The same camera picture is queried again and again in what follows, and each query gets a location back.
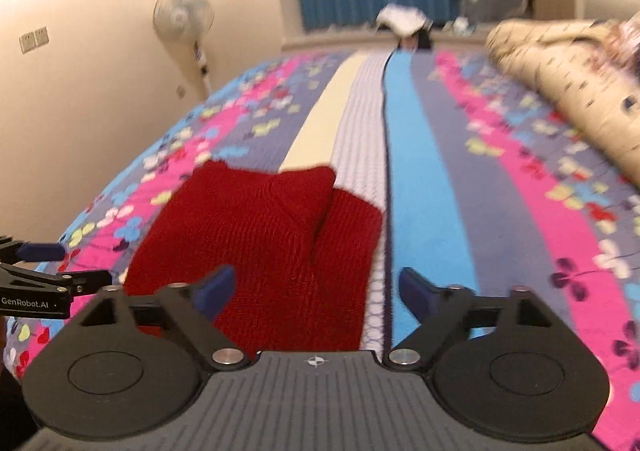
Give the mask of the red knitted sweater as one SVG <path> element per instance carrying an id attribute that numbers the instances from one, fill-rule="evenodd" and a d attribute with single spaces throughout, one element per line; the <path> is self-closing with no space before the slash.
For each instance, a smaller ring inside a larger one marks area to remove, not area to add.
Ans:
<path id="1" fill-rule="evenodd" d="M 334 182 L 329 166 L 270 174 L 204 163 L 152 223 L 126 293 L 229 265 L 235 292 L 214 324 L 250 355 L 358 349 L 383 214 Z"/>

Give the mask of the white clothes pile on sill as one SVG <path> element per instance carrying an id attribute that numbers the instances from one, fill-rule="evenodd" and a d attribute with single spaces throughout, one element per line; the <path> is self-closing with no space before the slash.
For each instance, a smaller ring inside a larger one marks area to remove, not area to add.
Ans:
<path id="1" fill-rule="evenodd" d="M 378 12 L 376 27 L 389 30 L 398 41 L 398 49 L 415 52 L 433 48 L 433 21 L 418 8 L 388 4 Z"/>

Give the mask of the colourful floral bed blanket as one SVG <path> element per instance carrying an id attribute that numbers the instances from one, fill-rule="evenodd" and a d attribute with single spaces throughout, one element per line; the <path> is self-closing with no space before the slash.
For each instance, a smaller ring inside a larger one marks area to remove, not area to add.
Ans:
<path id="1" fill-rule="evenodd" d="M 279 174 L 329 166 L 383 227 L 354 351 L 258 351 L 213 374 L 174 419 L 116 440 L 41 426 L 29 450 L 634 450 L 639 445 L 639 193 L 544 98 L 483 58 L 354 52 L 284 58 L 208 98 L 137 156 L 70 225 L 49 275 L 108 270 L 121 287 L 172 195 L 206 162 Z M 589 435 L 504 441 L 441 408 L 384 355 L 418 327 L 402 268 L 439 287 L 527 287 L 603 364 L 610 394 Z M 9 317 L 6 368 L 28 367 L 67 319 Z"/>

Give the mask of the white standing fan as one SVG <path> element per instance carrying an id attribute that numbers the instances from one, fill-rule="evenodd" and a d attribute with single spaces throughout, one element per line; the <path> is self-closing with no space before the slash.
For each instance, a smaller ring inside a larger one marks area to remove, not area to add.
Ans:
<path id="1" fill-rule="evenodd" d="M 153 26 L 163 41 L 183 43 L 192 52 L 200 72 L 206 96 L 213 93 L 203 38 L 212 28 L 215 13 L 209 0 L 157 0 L 153 9 Z"/>

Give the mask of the cream star-patterned duvet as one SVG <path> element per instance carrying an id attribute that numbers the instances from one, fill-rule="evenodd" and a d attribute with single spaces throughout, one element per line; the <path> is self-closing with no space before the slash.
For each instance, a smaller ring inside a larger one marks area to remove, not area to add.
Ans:
<path id="1" fill-rule="evenodd" d="M 498 23 L 485 43 L 503 72 L 547 98 L 639 181 L 639 17 Z"/>

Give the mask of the wall light switches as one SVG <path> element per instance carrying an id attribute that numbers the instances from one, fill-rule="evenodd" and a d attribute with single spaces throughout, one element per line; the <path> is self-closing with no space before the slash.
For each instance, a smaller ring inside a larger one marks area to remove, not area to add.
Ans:
<path id="1" fill-rule="evenodd" d="M 27 54 L 33 50 L 47 45 L 50 42 L 48 29 L 43 28 L 36 29 L 35 31 L 23 34 L 20 37 L 20 46 L 22 54 Z"/>

